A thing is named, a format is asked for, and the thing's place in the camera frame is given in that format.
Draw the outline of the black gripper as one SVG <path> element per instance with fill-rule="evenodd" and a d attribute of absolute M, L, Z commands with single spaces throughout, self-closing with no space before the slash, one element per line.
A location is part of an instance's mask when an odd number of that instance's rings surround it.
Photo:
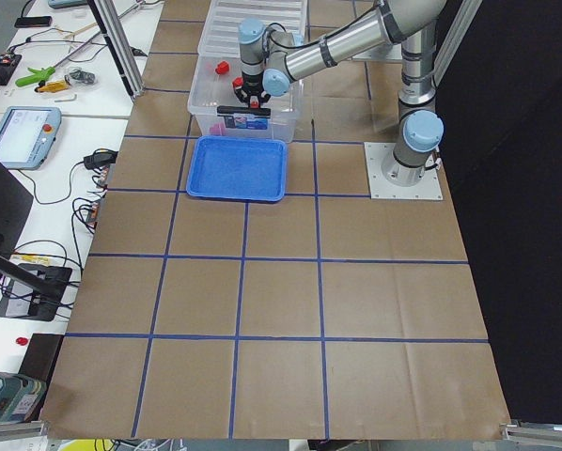
<path fill-rule="evenodd" d="M 263 75 L 242 74 L 240 77 L 243 81 L 242 87 L 234 90 L 240 104 L 245 107 L 248 101 L 255 99 L 258 108 L 262 108 L 270 100 L 270 94 L 265 91 L 262 84 Z"/>

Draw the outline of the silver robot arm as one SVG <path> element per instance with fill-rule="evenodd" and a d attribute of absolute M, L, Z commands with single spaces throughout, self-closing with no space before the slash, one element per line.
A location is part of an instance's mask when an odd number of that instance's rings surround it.
<path fill-rule="evenodd" d="M 399 46 L 399 134 L 382 173 L 397 186 L 414 186 L 431 170 L 429 156 L 445 132 L 435 112 L 434 82 L 436 24 L 444 7 L 443 1 L 376 1 L 350 23 L 308 43 L 278 23 L 247 18 L 238 27 L 242 74 L 233 91 L 240 102 L 259 108 L 292 84 L 357 54 L 384 43 Z"/>

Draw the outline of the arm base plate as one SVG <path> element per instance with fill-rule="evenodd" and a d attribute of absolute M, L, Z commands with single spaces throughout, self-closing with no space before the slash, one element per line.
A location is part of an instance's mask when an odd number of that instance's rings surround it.
<path fill-rule="evenodd" d="M 408 168 L 394 159 L 394 143 L 365 142 L 370 197 L 374 200 L 442 201 L 438 168 L 428 157 L 423 166 Z"/>

